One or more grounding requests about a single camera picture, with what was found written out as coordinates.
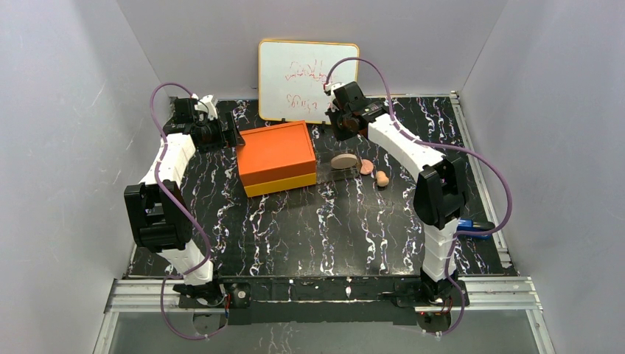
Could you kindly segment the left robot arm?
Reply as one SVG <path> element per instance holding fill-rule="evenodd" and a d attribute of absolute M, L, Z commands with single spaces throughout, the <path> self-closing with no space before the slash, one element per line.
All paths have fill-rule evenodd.
<path fill-rule="evenodd" d="M 192 239 L 199 224 L 182 196 L 182 178 L 196 153 L 245 144 L 233 115 L 219 114 L 216 104 L 212 95 L 175 98 L 154 162 L 139 183 L 124 191 L 135 244 L 167 260 L 181 275 L 183 283 L 175 291 L 205 302 L 220 301 L 226 291 L 213 262 Z"/>

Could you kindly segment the yellow-framed whiteboard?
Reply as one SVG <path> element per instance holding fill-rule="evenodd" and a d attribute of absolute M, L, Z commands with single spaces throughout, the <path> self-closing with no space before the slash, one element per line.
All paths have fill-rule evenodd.
<path fill-rule="evenodd" d="M 324 92 L 327 74 L 332 74 L 332 83 L 357 79 L 356 61 L 331 70 L 339 60 L 360 54 L 355 44 L 263 40 L 258 50 L 259 116 L 266 121 L 301 120 L 328 125 L 325 112 L 330 100 Z"/>

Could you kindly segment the beige gourd makeup sponge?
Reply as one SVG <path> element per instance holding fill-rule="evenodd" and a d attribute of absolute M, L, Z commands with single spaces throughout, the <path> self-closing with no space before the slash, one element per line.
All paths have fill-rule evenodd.
<path fill-rule="evenodd" d="M 377 183 L 377 186 L 379 188 L 385 188 L 389 185 L 390 180 L 389 177 L 386 175 L 386 173 L 382 170 L 378 170 L 375 174 L 375 180 Z"/>

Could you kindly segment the orange drawer organizer box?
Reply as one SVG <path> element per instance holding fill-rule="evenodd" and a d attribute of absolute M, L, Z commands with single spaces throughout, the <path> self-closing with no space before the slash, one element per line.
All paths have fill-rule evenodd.
<path fill-rule="evenodd" d="M 317 159 L 303 121 L 242 131 L 237 168 L 249 198 L 317 183 Z"/>

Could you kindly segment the blue stapler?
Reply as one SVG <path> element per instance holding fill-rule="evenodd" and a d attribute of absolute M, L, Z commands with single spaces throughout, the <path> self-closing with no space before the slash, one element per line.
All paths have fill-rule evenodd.
<path fill-rule="evenodd" d="M 470 219 L 460 219 L 458 221 L 457 231 L 461 233 L 461 235 L 466 237 L 473 237 L 477 239 L 488 239 L 492 235 L 468 235 L 468 232 L 486 232 L 495 228 L 493 222 L 490 221 L 473 221 Z"/>

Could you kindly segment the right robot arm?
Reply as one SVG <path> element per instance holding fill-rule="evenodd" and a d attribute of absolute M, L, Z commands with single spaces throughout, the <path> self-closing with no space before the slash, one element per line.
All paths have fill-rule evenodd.
<path fill-rule="evenodd" d="M 420 293 L 429 301 L 448 297 L 457 279 L 453 235 L 468 202 L 463 160 L 427 146 L 394 116 L 392 104 L 368 101 L 355 81 L 326 84 L 324 93 L 330 100 L 326 115 L 338 141 L 366 137 L 415 180 L 413 208 L 425 233 Z"/>

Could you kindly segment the small round pink puff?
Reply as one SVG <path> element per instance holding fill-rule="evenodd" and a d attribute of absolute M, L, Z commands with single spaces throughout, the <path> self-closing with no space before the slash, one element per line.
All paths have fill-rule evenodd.
<path fill-rule="evenodd" d="M 360 167 L 360 174 L 363 175 L 363 176 L 370 175 L 373 171 L 374 171 L 374 164 L 373 164 L 373 162 L 371 162 L 368 159 L 362 159 L 361 160 L 361 167 Z"/>

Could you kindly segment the large round beige puff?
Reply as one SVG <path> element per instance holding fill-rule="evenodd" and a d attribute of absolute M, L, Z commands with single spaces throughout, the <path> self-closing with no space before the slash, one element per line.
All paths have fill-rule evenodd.
<path fill-rule="evenodd" d="M 358 157 L 353 153 L 341 153 L 330 160 L 330 166 L 334 170 L 349 169 L 357 166 Z"/>

